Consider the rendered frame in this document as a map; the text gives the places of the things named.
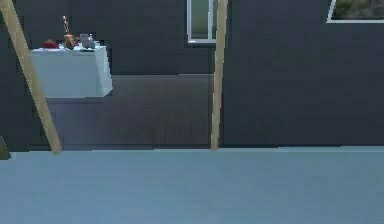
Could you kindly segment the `grey kettle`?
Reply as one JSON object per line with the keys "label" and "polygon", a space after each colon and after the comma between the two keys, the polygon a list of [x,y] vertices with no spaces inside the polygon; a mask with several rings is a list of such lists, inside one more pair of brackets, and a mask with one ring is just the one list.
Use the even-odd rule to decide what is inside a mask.
{"label": "grey kettle", "polygon": [[83,48],[91,48],[91,49],[95,48],[95,41],[91,34],[81,34],[80,42]]}

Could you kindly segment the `white cabinet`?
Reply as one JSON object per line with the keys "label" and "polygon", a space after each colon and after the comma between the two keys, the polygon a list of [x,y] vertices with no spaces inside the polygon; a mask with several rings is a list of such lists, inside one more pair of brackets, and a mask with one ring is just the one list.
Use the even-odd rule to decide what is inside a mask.
{"label": "white cabinet", "polygon": [[47,98],[98,98],[113,89],[105,46],[74,50],[39,48],[31,54]]}

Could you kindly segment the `brown vase with stick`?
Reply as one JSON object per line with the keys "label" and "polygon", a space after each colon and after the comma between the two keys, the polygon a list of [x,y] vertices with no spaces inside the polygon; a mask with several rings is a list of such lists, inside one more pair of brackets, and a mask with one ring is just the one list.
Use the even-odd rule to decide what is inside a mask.
{"label": "brown vase with stick", "polygon": [[75,42],[74,42],[73,35],[70,33],[69,24],[66,16],[63,16],[63,22],[64,22],[64,29],[65,29],[65,35],[64,35],[65,46],[68,49],[73,50],[75,47]]}

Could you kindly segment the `tan wooden door frame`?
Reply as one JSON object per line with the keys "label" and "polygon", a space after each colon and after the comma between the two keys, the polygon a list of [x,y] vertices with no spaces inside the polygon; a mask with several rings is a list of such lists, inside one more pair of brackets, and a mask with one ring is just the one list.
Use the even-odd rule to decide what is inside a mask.
{"label": "tan wooden door frame", "polygon": [[[222,106],[222,81],[224,73],[224,58],[226,46],[227,30],[227,5],[228,0],[217,0],[217,31],[216,31],[216,51],[215,51],[215,70],[213,74],[213,93],[212,93],[212,113],[211,113],[211,132],[210,149],[215,151],[220,145],[220,121]],[[23,76],[28,86],[28,91],[34,106],[37,110],[40,123],[43,127],[45,136],[48,140],[49,149],[58,154],[62,151],[62,144],[52,120],[50,110],[39,77],[32,63],[31,52],[28,48],[23,29],[21,27],[14,3],[12,0],[0,0],[0,13],[7,27],[8,34],[14,47],[17,59],[23,71]]]}

